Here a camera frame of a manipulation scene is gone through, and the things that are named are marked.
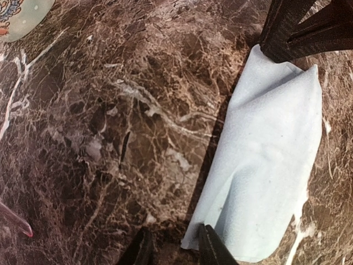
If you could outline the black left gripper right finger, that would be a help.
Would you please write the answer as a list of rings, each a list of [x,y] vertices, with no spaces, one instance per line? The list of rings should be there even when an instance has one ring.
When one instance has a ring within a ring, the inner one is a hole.
[[[198,242],[200,264],[236,265],[236,260],[211,225],[199,226]]]

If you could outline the light blue cloth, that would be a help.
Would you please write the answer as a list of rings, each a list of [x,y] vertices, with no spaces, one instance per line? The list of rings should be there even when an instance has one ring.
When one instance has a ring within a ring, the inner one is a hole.
[[[321,137],[318,67],[274,63],[255,45],[181,247],[198,249],[205,224],[238,261],[271,256],[291,219],[301,217]]]

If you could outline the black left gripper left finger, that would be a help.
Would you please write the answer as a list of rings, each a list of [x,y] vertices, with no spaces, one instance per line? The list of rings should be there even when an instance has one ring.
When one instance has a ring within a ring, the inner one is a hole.
[[[117,265],[135,264],[148,265],[153,256],[153,237],[147,227],[142,227],[124,254],[119,259]]]

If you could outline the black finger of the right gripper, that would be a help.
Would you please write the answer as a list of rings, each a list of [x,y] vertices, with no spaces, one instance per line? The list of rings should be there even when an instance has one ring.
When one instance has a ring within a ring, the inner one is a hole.
[[[260,49],[275,63],[329,51],[352,49],[352,1],[330,1],[305,21],[315,1],[271,2]]]

